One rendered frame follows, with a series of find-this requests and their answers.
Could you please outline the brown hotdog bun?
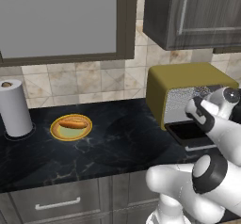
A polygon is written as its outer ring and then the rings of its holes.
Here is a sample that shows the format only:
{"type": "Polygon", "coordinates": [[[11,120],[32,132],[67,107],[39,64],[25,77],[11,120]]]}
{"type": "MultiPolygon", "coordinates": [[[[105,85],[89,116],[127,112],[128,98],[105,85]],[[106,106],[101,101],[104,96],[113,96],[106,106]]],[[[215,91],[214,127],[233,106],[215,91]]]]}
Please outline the brown hotdog bun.
{"type": "Polygon", "coordinates": [[[70,129],[84,129],[88,126],[81,120],[61,120],[58,124],[62,127],[70,129]]]}

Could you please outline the olive yellow toaster oven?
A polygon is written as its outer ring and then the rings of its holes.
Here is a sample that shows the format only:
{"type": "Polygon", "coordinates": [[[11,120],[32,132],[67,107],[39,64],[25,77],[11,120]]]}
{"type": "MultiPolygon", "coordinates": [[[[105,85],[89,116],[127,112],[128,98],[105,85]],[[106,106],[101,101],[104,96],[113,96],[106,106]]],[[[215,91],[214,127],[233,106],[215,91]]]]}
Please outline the olive yellow toaster oven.
{"type": "Polygon", "coordinates": [[[168,93],[176,88],[217,86],[238,88],[239,84],[209,63],[157,65],[149,68],[146,103],[162,130],[168,93]]]}

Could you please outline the black toaster oven door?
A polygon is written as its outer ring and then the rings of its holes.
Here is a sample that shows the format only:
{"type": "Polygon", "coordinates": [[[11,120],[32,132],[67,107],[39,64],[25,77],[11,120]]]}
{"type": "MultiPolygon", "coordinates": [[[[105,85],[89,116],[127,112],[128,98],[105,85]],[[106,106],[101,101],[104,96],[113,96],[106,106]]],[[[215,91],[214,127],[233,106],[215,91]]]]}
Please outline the black toaster oven door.
{"type": "Polygon", "coordinates": [[[193,120],[166,123],[165,128],[183,147],[199,147],[214,144],[193,120]]]}

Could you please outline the grey base cupboard door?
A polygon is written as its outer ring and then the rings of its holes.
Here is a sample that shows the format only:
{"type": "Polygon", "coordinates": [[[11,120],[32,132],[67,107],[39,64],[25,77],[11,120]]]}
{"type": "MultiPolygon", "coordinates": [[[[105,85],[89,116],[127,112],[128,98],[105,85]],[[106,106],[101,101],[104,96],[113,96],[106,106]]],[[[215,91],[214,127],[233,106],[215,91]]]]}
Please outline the grey base cupboard door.
{"type": "Polygon", "coordinates": [[[146,184],[146,170],[114,175],[112,224],[145,224],[159,195],[146,184]]]}

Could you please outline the yellow round plate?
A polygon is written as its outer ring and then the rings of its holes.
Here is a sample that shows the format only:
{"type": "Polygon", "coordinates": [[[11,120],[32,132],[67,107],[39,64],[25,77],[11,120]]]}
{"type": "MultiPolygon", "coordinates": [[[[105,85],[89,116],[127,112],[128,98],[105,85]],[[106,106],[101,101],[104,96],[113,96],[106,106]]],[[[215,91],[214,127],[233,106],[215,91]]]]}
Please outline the yellow round plate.
{"type": "Polygon", "coordinates": [[[92,121],[84,115],[69,114],[56,119],[50,127],[51,135],[61,141],[75,141],[87,136],[92,129],[92,121]],[[60,126],[58,123],[61,120],[81,120],[88,126],[84,129],[70,129],[60,126]]]}

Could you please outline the grey drawer front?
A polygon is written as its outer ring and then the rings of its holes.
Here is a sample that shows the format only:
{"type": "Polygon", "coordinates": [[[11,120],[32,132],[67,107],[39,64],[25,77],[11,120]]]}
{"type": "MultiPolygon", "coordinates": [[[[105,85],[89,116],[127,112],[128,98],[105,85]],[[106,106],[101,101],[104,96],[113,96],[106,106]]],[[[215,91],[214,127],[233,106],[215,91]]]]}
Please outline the grey drawer front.
{"type": "Polygon", "coordinates": [[[24,223],[46,219],[88,214],[100,210],[99,187],[96,180],[57,184],[10,193],[24,223]],[[37,211],[36,204],[46,205],[63,201],[81,201],[77,204],[37,211]]]}

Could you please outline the dark grey wall cupboard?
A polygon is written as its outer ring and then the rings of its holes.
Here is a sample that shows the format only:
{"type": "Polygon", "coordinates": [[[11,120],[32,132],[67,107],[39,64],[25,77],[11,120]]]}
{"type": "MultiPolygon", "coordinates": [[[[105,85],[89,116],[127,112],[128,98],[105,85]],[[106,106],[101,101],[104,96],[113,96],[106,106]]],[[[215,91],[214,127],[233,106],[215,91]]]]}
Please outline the dark grey wall cupboard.
{"type": "Polygon", "coordinates": [[[169,33],[171,0],[145,0],[143,32],[165,50],[169,33]]]}

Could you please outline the window with dark frame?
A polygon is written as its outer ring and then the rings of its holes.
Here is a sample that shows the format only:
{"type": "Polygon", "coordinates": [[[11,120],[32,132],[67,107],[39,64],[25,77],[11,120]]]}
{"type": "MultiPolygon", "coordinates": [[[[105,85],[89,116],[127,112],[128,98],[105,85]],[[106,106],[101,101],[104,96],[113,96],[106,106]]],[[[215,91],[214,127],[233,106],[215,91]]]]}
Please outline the window with dark frame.
{"type": "Polygon", "coordinates": [[[137,0],[0,0],[0,67],[129,59],[137,0]]]}

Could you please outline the dark grey wall cupboard door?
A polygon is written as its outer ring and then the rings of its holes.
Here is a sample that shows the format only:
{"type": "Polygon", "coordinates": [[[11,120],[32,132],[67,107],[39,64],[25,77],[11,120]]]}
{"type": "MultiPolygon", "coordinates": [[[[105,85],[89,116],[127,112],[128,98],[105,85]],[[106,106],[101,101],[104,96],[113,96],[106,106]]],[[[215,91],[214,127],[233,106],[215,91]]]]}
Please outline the dark grey wall cupboard door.
{"type": "Polygon", "coordinates": [[[241,46],[241,0],[171,0],[170,50],[241,46]]]}

